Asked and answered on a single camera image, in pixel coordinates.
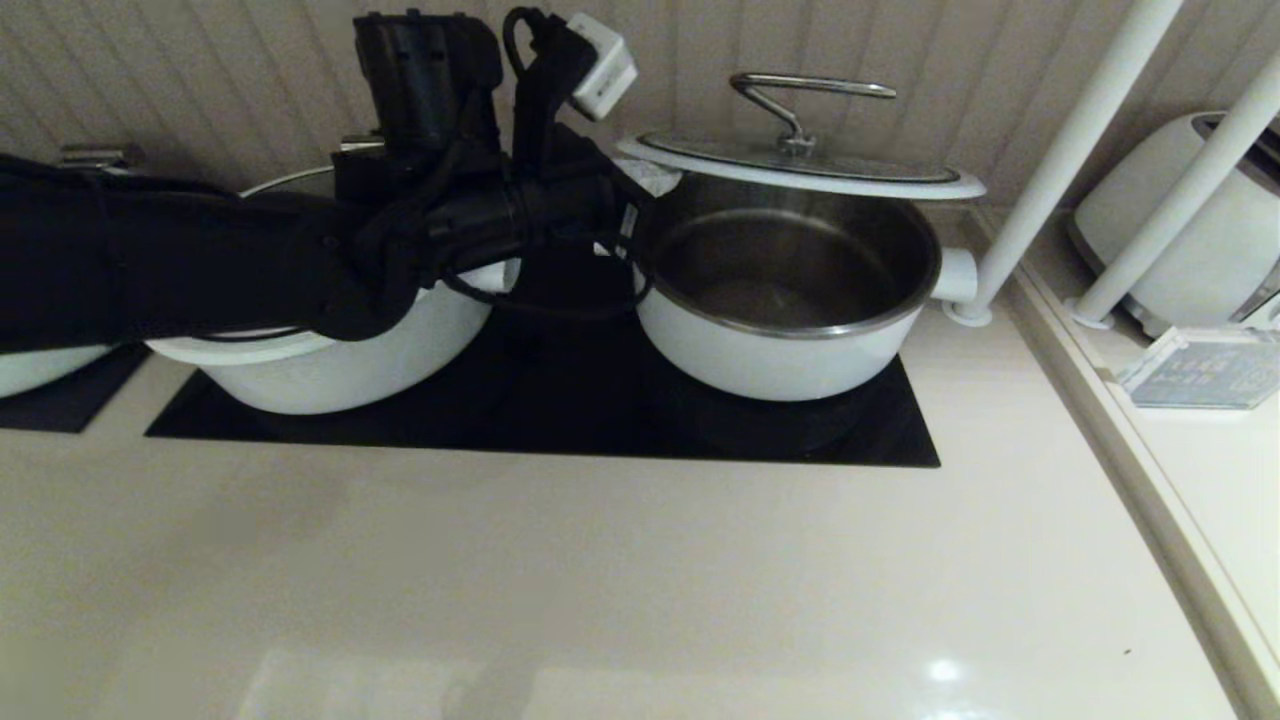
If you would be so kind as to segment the glass lid with white rim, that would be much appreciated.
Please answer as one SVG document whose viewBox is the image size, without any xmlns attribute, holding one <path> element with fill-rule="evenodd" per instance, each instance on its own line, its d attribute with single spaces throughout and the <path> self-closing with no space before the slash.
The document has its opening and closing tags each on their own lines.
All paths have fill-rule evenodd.
<svg viewBox="0 0 1280 720">
<path fill-rule="evenodd" d="M 895 88 L 852 79 L 740 72 L 730 86 L 782 124 L 771 137 L 730 129 L 664 129 L 621 140 L 634 159 L 727 181 L 850 196 L 960 201 L 986 196 L 986 184 L 946 165 L 908 165 L 831 149 L 800 115 L 768 95 L 771 88 L 890 101 Z"/>
</svg>

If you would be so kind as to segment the white pot with steel interior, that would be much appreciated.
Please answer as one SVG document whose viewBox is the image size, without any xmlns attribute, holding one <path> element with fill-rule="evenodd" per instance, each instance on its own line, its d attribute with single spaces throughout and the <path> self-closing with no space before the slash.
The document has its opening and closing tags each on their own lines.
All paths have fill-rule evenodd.
<svg viewBox="0 0 1280 720">
<path fill-rule="evenodd" d="M 636 314 L 646 340 L 714 389 L 829 398 L 897 356 L 932 301 L 977 296 L 970 250 L 906 199 L 689 173 L 640 213 Z"/>
</svg>

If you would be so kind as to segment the large black induction cooktop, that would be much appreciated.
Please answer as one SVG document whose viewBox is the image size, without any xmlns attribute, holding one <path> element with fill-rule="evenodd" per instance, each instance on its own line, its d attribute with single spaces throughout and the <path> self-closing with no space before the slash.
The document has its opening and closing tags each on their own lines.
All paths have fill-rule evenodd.
<svg viewBox="0 0 1280 720">
<path fill-rule="evenodd" d="M 493 309 L 452 363 L 397 395 L 338 413 L 248 407 L 195 366 L 151 437 L 457 448 L 511 454 L 938 468 L 893 360 L 849 392 L 765 402 L 664 360 L 635 315 L 566 322 Z"/>
</svg>

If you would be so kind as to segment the white toaster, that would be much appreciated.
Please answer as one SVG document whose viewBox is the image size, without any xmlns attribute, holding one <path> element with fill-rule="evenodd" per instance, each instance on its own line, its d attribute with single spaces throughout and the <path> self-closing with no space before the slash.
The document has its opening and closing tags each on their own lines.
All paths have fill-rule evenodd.
<svg viewBox="0 0 1280 720">
<path fill-rule="evenodd" d="M 1140 141 L 1079 204 L 1068 234 L 1101 274 L 1224 119 L 1179 117 Z M 1280 328 L 1280 114 L 1120 302 L 1148 337 L 1171 327 Z"/>
</svg>

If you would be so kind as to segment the clear acrylic sign holder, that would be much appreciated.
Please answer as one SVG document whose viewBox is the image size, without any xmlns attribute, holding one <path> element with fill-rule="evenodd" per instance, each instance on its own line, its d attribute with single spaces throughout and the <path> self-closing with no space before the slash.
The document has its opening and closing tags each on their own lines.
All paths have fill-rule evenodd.
<svg viewBox="0 0 1280 720">
<path fill-rule="evenodd" d="M 1252 410 L 1280 392 L 1280 331 L 1171 328 L 1116 382 L 1138 407 Z"/>
</svg>

